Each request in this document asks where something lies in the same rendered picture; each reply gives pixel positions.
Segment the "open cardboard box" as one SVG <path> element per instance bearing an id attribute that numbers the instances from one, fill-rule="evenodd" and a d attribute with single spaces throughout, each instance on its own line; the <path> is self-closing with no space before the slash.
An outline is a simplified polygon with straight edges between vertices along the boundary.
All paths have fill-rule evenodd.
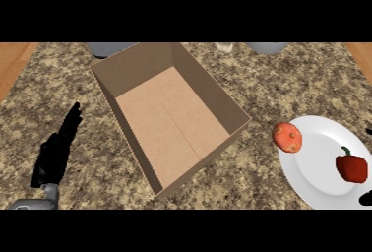
<path id="1" fill-rule="evenodd" d="M 172 193 L 249 116 L 178 42 L 137 42 L 91 66 L 153 195 Z"/>

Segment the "small white object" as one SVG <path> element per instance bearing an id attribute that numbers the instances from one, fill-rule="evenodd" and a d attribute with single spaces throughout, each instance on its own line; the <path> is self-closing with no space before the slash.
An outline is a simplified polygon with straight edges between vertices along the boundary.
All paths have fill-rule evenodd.
<path id="1" fill-rule="evenodd" d="M 233 51 L 231 43 L 216 42 L 215 46 L 216 46 L 216 49 L 224 53 L 230 53 Z"/>

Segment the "orange red tomato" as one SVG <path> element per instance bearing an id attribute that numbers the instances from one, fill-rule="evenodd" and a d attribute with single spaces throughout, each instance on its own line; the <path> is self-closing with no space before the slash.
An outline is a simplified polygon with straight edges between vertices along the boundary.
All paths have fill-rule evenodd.
<path id="1" fill-rule="evenodd" d="M 272 127 L 272 142 L 284 153 L 295 153 L 302 147 L 302 135 L 296 126 L 280 122 Z"/>

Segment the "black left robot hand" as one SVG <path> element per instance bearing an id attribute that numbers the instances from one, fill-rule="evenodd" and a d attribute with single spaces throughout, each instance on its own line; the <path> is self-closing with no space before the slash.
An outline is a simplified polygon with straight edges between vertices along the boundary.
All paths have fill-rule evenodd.
<path id="1" fill-rule="evenodd" d="M 41 188 L 48 183 L 58 184 L 60 182 L 79 122 L 79 103 L 75 102 L 64 115 L 58 130 L 41 144 L 30 180 L 32 188 Z"/>

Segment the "grey rounded object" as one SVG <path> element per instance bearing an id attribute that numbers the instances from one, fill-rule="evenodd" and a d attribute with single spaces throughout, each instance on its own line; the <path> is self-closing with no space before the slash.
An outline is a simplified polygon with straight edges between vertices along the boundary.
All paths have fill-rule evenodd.
<path id="1" fill-rule="evenodd" d="M 278 53 L 287 43 L 286 42 L 249 42 L 246 46 L 258 53 L 275 54 Z"/>
<path id="2" fill-rule="evenodd" d="M 95 58 L 106 58 L 129 46 L 135 45 L 134 42 L 88 42 L 86 43 L 92 56 Z"/>

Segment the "white round plate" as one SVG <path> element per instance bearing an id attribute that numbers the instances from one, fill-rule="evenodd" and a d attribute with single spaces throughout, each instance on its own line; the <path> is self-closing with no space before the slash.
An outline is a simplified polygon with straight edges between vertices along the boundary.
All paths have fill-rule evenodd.
<path id="1" fill-rule="evenodd" d="M 358 204 L 359 196 L 372 190 L 372 154 L 351 131 L 330 119 L 306 115 L 290 123 L 302 135 L 302 147 L 293 154 L 278 150 L 287 182 L 314 209 L 372 210 Z M 346 182 L 334 168 L 334 158 L 349 153 L 367 162 L 365 182 Z"/>

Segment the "red bell pepper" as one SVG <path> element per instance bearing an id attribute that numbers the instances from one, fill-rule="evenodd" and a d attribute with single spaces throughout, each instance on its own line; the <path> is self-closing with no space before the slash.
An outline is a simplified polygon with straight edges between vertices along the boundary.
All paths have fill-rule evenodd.
<path id="1" fill-rule="evenodd" d="M 334 168 L 340 178 L 351 183 L 364 183 L 367 179 L 367 162 L 362 157 L 351 154 L 346 147 L 340 147 L 343 155 L 334 158 Z"/>

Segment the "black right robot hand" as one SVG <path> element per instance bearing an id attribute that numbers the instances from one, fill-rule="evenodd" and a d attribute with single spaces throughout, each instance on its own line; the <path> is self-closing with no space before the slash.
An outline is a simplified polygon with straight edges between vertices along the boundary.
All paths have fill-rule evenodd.
<path id="1" fill-rule="evenodd" d="M 358 197 L 358 204 L 361 206 L 372 206 L 372 190 Z"/>

